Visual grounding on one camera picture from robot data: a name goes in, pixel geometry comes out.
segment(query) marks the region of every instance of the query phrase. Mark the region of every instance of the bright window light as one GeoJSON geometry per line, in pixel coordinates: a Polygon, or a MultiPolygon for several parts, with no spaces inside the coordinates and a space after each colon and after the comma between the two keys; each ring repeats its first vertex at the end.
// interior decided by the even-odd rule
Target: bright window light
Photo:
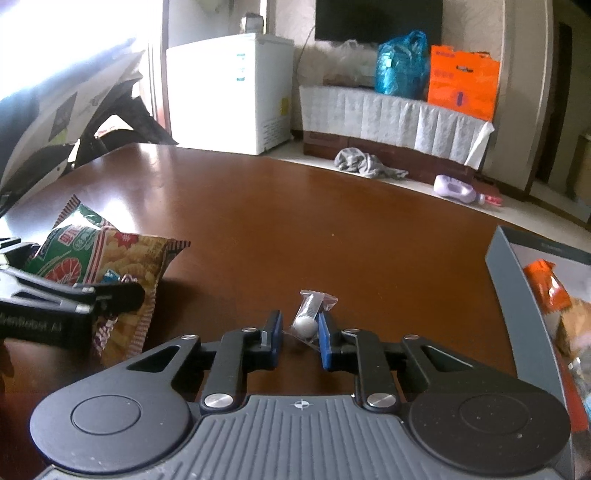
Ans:
{"type": "Polygon", "coordinates": [[[0,17],[0,99],[145,35],[147,0],[21,0],[0,17]]]}

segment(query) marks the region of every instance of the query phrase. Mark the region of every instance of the white plastic bag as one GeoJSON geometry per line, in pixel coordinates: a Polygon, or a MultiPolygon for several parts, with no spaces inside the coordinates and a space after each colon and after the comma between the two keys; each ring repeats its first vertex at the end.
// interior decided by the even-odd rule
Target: white plastic bag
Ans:
{"type": "Polygon", "coordinates": [[[343,87],[373,87],[377,58],[378,53],[372,47],[361,45],[357,40],[347,40],[330,51],[323,83],[343,87]]]}
{"type": "Polygon", "coordinates": [[[288,333],[305,342],[311,342],[318,336],[316,315],[321,308],[328,312],[335,306],[338,299],[321,291],[302,290],[300,294],[302,296],[300,309],[288,333]]]}

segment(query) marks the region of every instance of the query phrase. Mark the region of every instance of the orange bag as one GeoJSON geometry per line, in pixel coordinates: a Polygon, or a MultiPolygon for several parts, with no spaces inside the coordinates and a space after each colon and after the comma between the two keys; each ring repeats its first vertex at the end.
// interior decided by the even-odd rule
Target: orange bag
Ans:
{"type": "Polygon", "coordinates": [[[540,259],[523,269],[543,314],[558,312],[572,306],[569,294],[554,275],[553,268],[552,262],[540,259]]]}
{"type": "Polygon", "coordinates": [[[428,102],[491,121],[501,63],[488,53],[432,46],[428,102]]]}

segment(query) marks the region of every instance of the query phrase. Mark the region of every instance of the gray cloth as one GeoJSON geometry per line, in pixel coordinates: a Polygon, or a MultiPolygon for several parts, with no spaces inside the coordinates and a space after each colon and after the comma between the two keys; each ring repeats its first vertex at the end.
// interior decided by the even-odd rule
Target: gray cloth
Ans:
{"type": "Polygon", "coordinates": [[[363,153],[355,147],[341,150],[335,158],[335,167],[340,171],[359,173],[367,179],[402,180],[408,175],[406,170],[387,167],[375,155],[363,153]]]}

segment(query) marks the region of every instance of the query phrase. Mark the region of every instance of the orange shopping bag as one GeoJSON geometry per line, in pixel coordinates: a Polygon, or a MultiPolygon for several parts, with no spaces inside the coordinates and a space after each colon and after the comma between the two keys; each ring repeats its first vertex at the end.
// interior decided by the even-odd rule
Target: orange shopping bag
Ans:
{"type": "Polygon", "coordinates": [[[432,46],[428,102],[491,121],[501,63],[488,53],[432,46]]]}

